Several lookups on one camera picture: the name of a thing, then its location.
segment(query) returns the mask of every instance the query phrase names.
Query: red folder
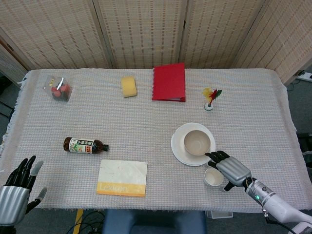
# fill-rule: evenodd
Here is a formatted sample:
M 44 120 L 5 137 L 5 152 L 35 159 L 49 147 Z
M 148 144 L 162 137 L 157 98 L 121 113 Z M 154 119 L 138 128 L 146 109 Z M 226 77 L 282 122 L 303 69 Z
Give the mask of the red folder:
M 153 101 L 185 101 L 184 63 L 154 68 Z

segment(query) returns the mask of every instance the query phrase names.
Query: table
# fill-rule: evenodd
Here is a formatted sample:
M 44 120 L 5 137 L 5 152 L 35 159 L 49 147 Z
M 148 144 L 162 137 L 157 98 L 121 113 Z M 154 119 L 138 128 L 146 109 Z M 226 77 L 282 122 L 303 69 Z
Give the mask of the table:
M 48 75 L 65 76 L 73 87 L 68 103 L 43 91 Z M 287 91 L 266 69 L 186 69 L 186 102 L 151 101 L 152 69 L 34 70 L 19 94 L 1 156 L 0 183 L 24 157 L 44 165 L 31 198 L 46 186 L 43 208 L 129 208 L 261 212 L 242 188 L 223 193 L 203 182 L 204 166 L 180 163 L 170 148 L 187 122 L 205 125 L 216 147 L 235 156 L 287 202 L 312 208 L 312 185 L 288 108 Z M 122 76 L 134 76 L 137 96 L 124 98 Z M 222 89 L 210 112 L 204 87 Z M 110 145 L 100 155 L 68 153 L 66 137 L 96 138 Z M 100 161 L 148 162 L 146 197 L 97 195 Z

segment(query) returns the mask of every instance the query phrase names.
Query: brown bottle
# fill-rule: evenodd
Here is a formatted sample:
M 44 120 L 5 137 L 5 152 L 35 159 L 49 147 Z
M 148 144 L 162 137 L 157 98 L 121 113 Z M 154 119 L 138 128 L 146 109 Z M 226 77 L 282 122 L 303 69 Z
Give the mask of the brown bottle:
M 102 151 L 108 151 L 109 146 L 104 145 L 99 140 L 89 140 L 67 137 L 63 144 L 64 150 L 75 153 L 99 154 Z

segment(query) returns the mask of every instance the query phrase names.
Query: white saucer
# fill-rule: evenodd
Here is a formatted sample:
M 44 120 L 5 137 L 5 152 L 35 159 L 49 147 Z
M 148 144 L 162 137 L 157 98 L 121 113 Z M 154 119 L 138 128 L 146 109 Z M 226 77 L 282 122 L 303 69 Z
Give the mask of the white saucer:
M 184 147 L 184 138 L 192 130 L 200 130 L 206 133 L 211 141 L 209 152 L 215 151 L 215 138 L 205 126 L 199 123 L 186 123 L 180 126 L 171 137 L 171 149 L 175 157 L 182 163 L 189 166 L 200 166 L 207 163 L 210 158 L 202 156 L 194 156 L 188 153 Z

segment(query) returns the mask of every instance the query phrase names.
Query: clear plastic box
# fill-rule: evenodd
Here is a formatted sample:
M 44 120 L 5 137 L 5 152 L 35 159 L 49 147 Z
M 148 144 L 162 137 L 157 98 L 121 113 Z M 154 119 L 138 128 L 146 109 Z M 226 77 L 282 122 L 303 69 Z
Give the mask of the clear plastic box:
M 68 101 L 72 93 L 65 77 L 48 76 L 43 89 L 56 101 Z

